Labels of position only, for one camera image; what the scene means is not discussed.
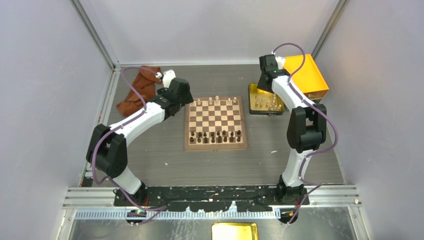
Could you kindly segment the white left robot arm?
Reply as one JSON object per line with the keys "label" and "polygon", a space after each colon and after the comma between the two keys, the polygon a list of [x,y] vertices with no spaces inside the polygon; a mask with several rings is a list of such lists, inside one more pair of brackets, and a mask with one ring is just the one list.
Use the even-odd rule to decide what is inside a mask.
{"label": "white left robot arm", "polygon": [[105,173],[126,194],[133,206],[146,200],[145,184],[128,167],[127,147],[149,128],[175,116],[193,97],[187,80],[175,77],[164,81],[164,87],[148,101],[144,108],[110,126],[97,125],[92,133],[86,160]]}

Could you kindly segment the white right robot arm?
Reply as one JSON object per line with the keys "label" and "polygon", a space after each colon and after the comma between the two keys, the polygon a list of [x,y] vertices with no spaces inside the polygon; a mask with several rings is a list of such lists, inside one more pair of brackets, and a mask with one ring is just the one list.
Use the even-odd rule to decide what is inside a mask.
{"label": "white right robot arm", "polygon": [[303,185],[303,169],[309,164],[327,138],[327,108],[308,99],[296,86],[287,70],[284,59],[274,54],[259,57],[261,75],[258,89],[276,94],[290,112],[286,137],[291,148],[287,166],[280,178],[281,188],[277,198],[283,205],[291,205],[297,199],[294,188]]}

